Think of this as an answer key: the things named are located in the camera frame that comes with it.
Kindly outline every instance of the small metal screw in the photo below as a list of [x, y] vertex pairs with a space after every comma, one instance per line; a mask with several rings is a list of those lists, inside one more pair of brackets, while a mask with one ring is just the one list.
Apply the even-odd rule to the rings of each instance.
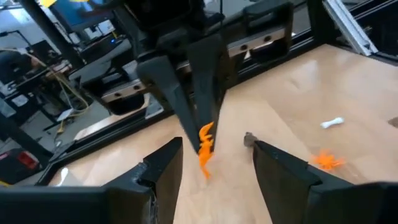
[[271, 40], [271, 36], [266, 36], [265, 38], [264, 38], [264, 42], [268, 42], [268, 41], [270, 41]]
[[248, 49], [248, 46], [246, 44], [241, 46], [241, 50], [247, 50], [247, 49]]

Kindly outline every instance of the computer monitor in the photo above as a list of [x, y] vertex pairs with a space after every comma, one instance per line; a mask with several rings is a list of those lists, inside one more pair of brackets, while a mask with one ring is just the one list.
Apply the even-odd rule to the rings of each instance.
[[105, 0], [58, 0], [50, 6], [50, 10], [67, 32], [79, 32], [113, 18], [112, 11], [96, 9], [104, 2]]

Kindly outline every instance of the red object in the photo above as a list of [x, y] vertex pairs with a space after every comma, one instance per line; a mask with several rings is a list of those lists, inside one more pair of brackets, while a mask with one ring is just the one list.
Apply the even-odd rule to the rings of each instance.
[[35, 167], [39, 163], [36, 160], [34, 160], [33, 158], [31, 158], [30, 155], [28, 155], [28, 153], [26, 153], [26, 152], [21, 152], [18, 155], [17, 159], [18, 159], [19, 162], [24, 164], [29, 169], [35, 169]]

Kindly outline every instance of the orange toy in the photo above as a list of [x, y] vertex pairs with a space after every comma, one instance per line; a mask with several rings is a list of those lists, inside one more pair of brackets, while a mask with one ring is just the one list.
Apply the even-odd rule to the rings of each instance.
[[214, 122], [204, 125], [199, 131], [199, 138], [201, 141], [200, 149], [199, 149], [199, 163], [200, 168], [206, 179], [210, 178], [210, 173], [206, 169], [206, 163], [213, 156], [211, 151], [211, 147], [213, 146], [214, 140], [211, 139], [212, 135], [207, 134], [210, 128], [213, 126]]
[[331, 171], [334, 167], [345, 163], [343, 159], [335, 159], [335, 156], [329, 154], [325, 149], [321, 149], [320, 155], [315, 157], [315, 162], [325, 171]]

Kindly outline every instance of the desk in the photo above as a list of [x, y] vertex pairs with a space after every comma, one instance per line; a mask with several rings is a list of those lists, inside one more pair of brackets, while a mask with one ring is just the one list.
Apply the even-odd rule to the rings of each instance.
[[[175, 136], [183, 137], [183, 177], [175, 222], [271, 223], [246, 131], [312, 163], [329, 148], [346, 164], [331, 173], [354, 184], [398, 181], [398, 68], [329, 45], [228, 90], [206, 181], [176, 116], [68, 165], [83, 185], [103, 185]], [[342, 116], [344, 124], [320, 123]], [[60, 177], [55, 176], [52, 183]]]

